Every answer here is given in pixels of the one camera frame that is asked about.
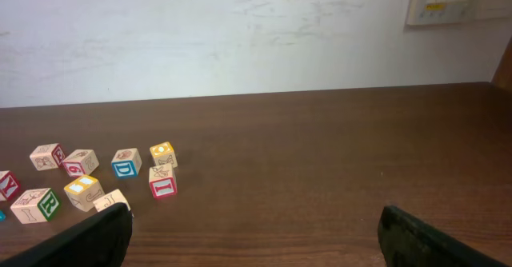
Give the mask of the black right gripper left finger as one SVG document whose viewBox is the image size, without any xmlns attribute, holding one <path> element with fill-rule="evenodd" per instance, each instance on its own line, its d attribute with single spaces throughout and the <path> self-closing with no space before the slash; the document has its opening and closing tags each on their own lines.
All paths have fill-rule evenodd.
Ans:
<svg viewBox="0 0 512 267">
<path fill-rule="evenodd" d="M 116 203 L 1 262 L 5 267 L 119 267 L 132 235 L 132 213 Z"/>
</svg>

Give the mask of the wooden block green R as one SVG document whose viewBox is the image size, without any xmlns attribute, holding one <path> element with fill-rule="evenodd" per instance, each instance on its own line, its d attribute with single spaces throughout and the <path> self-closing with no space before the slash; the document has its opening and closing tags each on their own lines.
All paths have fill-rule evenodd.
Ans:
<svg viewBox="0 0 512 267">
<path fill-rule="evenodd" d="M 51 188 L 25 191 L 10 209 L 22 224 L 51 221 L 62 203 Z"/>
</svg>

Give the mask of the wooden block yellow top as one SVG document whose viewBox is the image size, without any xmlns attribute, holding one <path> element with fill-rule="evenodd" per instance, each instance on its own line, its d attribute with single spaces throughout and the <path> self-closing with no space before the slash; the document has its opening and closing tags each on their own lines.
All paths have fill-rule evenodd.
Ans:
<svg viewBox="0 0 512 267">
<path fill-rule="evenodd" d="M 71 204 L 81 211 L 88 212 L 94 208 L 94 201 L 105 195 L 95 177 L 82 175 L 64 187 Z"/>
</svg>

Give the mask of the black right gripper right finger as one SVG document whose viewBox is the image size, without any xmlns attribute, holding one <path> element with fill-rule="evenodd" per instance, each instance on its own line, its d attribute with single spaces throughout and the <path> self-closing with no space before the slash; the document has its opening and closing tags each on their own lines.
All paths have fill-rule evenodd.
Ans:
<svg viewBox="0 0 512 267">
<path fill-rule="evenodd" d="M 506 267 L 393 205 L 383 208 L 378 243 L 388 266 Z"/>
</svg>

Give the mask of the wooden block letter J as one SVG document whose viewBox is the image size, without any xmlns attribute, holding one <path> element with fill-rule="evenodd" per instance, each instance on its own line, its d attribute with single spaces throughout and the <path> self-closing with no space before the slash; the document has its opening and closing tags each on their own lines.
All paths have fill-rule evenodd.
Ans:
<svg viewBox="0 0 512 267">
<path fill-rule="evenodd" d="M 122 192 L 119 189 L 116 189 L 102 197 L 99 197 L 97 200 L 93 201 L 94 207 L 98 212 L 111 207 L 116 203 L 123 203 L 126 205 L 127 209 L 131 211 L 130 205 Z"/>
</svg>

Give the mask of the wooden block red I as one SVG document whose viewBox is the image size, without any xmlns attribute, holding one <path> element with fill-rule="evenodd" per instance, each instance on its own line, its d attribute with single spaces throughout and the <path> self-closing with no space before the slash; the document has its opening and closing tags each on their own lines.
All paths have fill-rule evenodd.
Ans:
<svg viewBox="0 0 512 267">
<path fill-rule="evenodd" d="M 175 195 L 178 191 L 173 166 L 167 163 L 150 167 L 149 186 L 155 199 Z"/>
</svg>

